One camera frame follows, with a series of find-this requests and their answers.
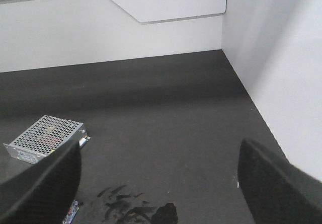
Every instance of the gray surface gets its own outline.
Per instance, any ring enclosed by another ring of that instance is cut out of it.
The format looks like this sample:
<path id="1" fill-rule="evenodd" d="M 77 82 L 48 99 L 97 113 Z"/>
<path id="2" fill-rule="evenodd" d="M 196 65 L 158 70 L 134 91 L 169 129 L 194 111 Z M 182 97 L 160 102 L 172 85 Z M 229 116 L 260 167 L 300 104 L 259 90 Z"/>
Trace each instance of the gray surface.
<path id="1" fill-rule="evenodd" d="M 236 168 L 242 138 L 283 155 L 221 50 L 0 74 L 0 135 L 10 142 L 44 114 L 85 123 L 74 224 L 101 223 L 104 188 L 179 223 L 254 223 Z M 27 163 L 0 146 L 0 181 Z"/>

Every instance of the dark smudge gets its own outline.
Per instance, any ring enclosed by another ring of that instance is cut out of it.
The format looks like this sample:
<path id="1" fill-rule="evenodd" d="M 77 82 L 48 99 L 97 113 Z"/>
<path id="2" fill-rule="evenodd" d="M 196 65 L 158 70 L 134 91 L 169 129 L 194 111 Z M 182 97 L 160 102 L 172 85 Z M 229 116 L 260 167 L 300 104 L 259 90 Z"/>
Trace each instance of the dark smudge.
<path id="1" fill-rule="evenodd" d="M 121 200 L 121 199 L 125 199 L 125 198 L 131 198 L 131 195 L 117 195 L 116 196 L 116 200 Z"/>
<path id="2" fill-rule="evenodd" d="M 102 190 L 102 191 L 97 195 L 97 197 L 101 197 L 101 196 L 102 196 L 102 195 L 104 195 L 104 193 L 105 193 L 106 191 L 108 191 L 109 189 L 111 189 L 111 187 L 108 187 L 108 188 L 106 188 L 106 189 Z"/>

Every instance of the metal mesh casing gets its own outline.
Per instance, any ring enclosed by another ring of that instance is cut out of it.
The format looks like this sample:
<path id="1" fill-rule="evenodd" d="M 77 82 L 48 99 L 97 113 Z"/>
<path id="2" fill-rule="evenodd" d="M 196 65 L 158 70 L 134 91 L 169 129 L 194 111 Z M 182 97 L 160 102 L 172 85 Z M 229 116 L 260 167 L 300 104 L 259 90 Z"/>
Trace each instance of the metal mesh casing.
<path id="1" fill-rule="evenodd" d="M 85 126 L 81 122 L 43 116 L 10 144 L 4 144 L 16 159 L 35 164 L 69 139 L 87 140 Z"/>

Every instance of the label sticker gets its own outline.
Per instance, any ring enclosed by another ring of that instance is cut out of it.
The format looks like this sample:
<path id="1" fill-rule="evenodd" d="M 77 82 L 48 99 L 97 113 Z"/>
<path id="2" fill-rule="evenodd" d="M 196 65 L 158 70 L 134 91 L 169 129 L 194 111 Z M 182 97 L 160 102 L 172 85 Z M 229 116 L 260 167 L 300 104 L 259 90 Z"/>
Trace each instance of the label sticker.
<path id="1" fill-rule="evenodd" d="M 24 161 L 34 163 L 34 164 L 38 162 L 36 156 L 33 155 L 33 154 L 28 154 L 26 152 L 21 152 L 21 151 L 18 151 L 18 150 L 17 150 L 17 152 L 18 152 L 18 157 L 20 157 Z"/>

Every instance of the black stain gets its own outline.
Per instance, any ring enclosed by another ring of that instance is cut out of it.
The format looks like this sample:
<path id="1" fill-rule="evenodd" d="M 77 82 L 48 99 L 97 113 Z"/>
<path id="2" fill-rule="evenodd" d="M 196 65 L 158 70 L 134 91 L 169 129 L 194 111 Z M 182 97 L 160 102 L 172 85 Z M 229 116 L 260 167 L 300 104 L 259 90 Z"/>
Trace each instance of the black stain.
<path id="1" fill-rule="evenodd" d="M 116 224 L 123 224 L 126 223 L 127 221 L 130 221 L 133 218 L 137 218 L 137 216 L 141 216 L 144 219 L 146 219 L 149 223 L 151 223 L 150 217 L 146 215 L 146 213 L 152 213 L 156 207 L 135 207 L 133 209 L 130 209 L 124 217 L 119 219 Z"/>
<path id="2" fill-rule="evenodd" d="M 151 218 L 151 224 L 177 224 L 177 209 L 173 203 L 160 207 Z"/>
<path id="3" fill-rule="evenodd" d="M 143 195 L 143 193 L 140 193 L 140 194 L 137 194 L 137 195 L 134 195 L 135 198 L 139 197 L 140 195 Z"/>
<path id="4" fill-rule="evenodd" d="M 117 187 L 116 189 L 111 191 L 111 195 L 109 196 L 109 198 L 111 198 L 113 195 L 115 195 L 117 192 L 119 192 L 120 190 L 122 190 L 123 188 L 125 188 L 127 185 L 121 185 L 119 187 Z"/>
<path id="5" fill-rule="evenodd" d="M 108 188 L 106 188 L 106 189 L 102 190 L 102 191 L 97 195 L 97 197 L 101 197 L 101 196 L 102 196 L 102 195 L 104 195 L 104 193 L 105 193 L 106 191 L 108 191 L 109 189 L 111 189 L 111 187 L 108 187 Z"/>
<path id="6" fill-rule="evenodd" d="M 125 199 L 125 198 L 131 198 L 131 195 L 117 195 L 116 196 L 116 200 L 121 200 L 121 199 Z"/>
<path id="7" fill-rule="evenodd" d="M 121 215 L 123 212 L 127 211 L 130 208 L 131 203 L 125 200 L 116 201 L 112 204 L 106 203 L 105 205 L 109 206 L 109 209 L 105 212 L 104 219 L 108 220 L 112 211 L 116 211 L 118 215 Z"/>

